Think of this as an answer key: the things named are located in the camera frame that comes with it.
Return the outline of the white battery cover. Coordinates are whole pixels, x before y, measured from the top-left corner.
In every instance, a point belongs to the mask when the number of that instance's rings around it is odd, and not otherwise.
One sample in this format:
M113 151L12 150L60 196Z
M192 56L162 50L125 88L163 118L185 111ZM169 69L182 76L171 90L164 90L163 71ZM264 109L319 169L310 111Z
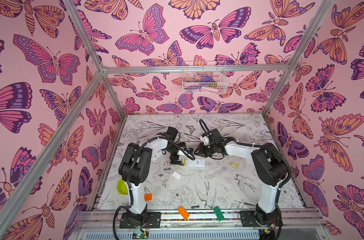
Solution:
M162 152L161 151L152 153L151 161L153 163L158 163L159 160L160 160L160 158L161 158L161 156L162 156Z
M177 179L177 180L179 180L180 178L181 178L181 174L179 174L178 172L176 172L176 171L174 171L173 173L172 173L172 176L175 178L175 179Z

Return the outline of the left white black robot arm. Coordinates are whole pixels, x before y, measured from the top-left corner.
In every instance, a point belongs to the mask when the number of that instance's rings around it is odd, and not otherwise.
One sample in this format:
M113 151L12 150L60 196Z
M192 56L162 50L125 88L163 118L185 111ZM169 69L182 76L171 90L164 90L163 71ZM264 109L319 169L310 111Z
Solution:
M165 133L158 133L142 145L130 143L126 148L119 174L128 187L130 204L119 208L127 210L127 217L135 226L143 226L147 222L144 182L150 173L152 159L157 158L162 152L170 154L174 165L184 164L179 160L180 156L192 161L196 159L192 148L188 148L184 142L176 142L179 135L176 128L168 127Z

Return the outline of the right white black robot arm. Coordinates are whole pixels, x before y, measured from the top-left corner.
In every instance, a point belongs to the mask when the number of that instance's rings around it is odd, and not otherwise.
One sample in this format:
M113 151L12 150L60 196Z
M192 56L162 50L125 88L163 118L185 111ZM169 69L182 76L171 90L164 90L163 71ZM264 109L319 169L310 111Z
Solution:
M199 123L204 134L194 154L212 159L221 155L252 160L257 176L262 182L261 196L254 213L256 223L263 227L279 223L282 215L279 208L280 193L292 177L292 171L285 158L271 143L241 143L233 137L221 136L217 129L210 130L202 119Z

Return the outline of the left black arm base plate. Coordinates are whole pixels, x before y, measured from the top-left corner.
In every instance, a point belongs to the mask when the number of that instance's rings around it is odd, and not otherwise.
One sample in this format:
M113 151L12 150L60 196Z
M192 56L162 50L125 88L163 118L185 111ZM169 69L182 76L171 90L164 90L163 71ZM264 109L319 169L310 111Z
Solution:
M144 214L123 213L120 229L133 229L145 226L146 228L160 228L161 212L145 212Z

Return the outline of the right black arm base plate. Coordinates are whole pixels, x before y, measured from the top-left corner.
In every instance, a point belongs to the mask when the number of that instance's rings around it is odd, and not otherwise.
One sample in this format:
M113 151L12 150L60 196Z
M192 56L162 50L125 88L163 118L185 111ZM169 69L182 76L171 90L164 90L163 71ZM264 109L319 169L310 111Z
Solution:
M243 227L268 228L283 226L278 211L273 211L269 214L263 211L240 211L238 217Z

